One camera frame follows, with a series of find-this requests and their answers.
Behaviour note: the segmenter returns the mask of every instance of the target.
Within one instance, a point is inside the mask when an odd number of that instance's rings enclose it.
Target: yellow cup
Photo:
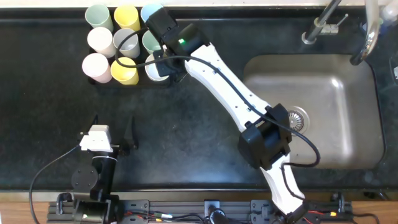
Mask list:
[[[121,28],[130,28],[134,31],[139,31],[141,28],[138,11],[132,4],[117,7],[113,16]]]
[[[119,58],[119,61],[126,65],[135,65],[133,60],[127,57]],[[135,85],[138,83],[138,71],[136,68],[126,68],[114,61],[111,65],[111,74],[114,79],[123,85]]]

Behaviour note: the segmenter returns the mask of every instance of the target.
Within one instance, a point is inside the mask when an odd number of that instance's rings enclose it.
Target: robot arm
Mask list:
[[[160,43],[167,48],[166,55],[183,55],[205,60],[221,71],[225,77],[249,100],[259,112],[271,119],[289,126],[287,111],[282,105],[271,108],[270,105],[251,92],[226,66],[215,47],[192,24],[179,27],[164,8],[155,11],[146,20],[146,25]],[[226,80],[209,66],[196,60],[184,60],[186,71],[217,98],[234,119],[241,132],[239,150],[243,157],[264,174],[272,192],[272,201],[279,209],[286,223],[293,223],[307,212],[307,205],[290,194],[284,183],[281,165],[290,161],[291,133],[280,129],[250,110]],[[299,191],[290,166],[286,166],[285,175],[289,189],[304,198]]]

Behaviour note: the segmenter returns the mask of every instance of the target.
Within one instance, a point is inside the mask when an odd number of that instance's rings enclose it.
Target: sink drain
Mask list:
[[[289,111],[289,122],[294,131],[300,131],[304,127],[304,117],[298,111]]]

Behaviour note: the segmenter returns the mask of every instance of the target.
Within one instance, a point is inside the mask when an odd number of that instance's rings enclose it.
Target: cup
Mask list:
[[[119,29],[113,36],[113,45],[114,47],[119,47],[120,43],[130,34],[132,34],[134,30],[129,28]],[[137,34],[130,37],[121,47],[120,52],[129,58],[136,58],[140,54],[139,50],[139,42]]]
[[[155,50],[162,49],[149,30],[142,36],[142,44],[149,54],[153,54]]]
[[[87,35],[88,45],[107,58],[113,57],[116,53],[112,39],[111,31],[105,27],[94,28]]]
[[[96,4],[90,6],[86,10],[86,21],[93,27],[105,27],[109,31],[113,31],[113,23],[111,15],[109,14],[109,9],[102,5]]]
[[[141,19],[146,22],[150,15],[163,8],[161,4],[153,3],[142,7],[141,9]]]
[[[119,6],[114,11],[114,20],[119,24],[120,28],[130,28],[139,31],[138,10],[132,5],[127,4]]]
[[[111,81],[111,69],[109,68],[108,59],[100,53],[89,54],[81,65],[83,72],[100,83]]]
[[[135,65],[134,61],[127,57],[119,58],[126,65]],[[114,79],[123,85],[135,85],[138,83],[138,72],[136,68],[126,68],[114,61],[111,65],[111,74]]]
[[[150,55],[147,57],[147,60],[145,60],[145,62],[151,62],[154,60],[154,55]],[[165,77],[160,77],[159,76],[159,72],[157,71],[156,68],[156,64],[152,63],[150,65],[146,65],[145,66],[145,72],[147,72],[147,75],[149,77],[149,79],[151,79],[152,81],[155,82],[160,82],[160,81],[164,81],[166,80],[169,76],[165,76]]]

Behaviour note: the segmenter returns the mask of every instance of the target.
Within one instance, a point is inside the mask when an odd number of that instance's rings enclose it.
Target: wooden surface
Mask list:
[[[398,224],[398,202],[353,202],[355,213],[373,213],[377,215],[382,224]],[[48,202],[34,203],[36,216],[40,223],[45,223],[47,216]],[[1,202],[0,214],[2,224],[33,224],[29,210],[29,203],[26,202]],[[356,222],[372,224],[375,221],[371,217],[356,218]]]

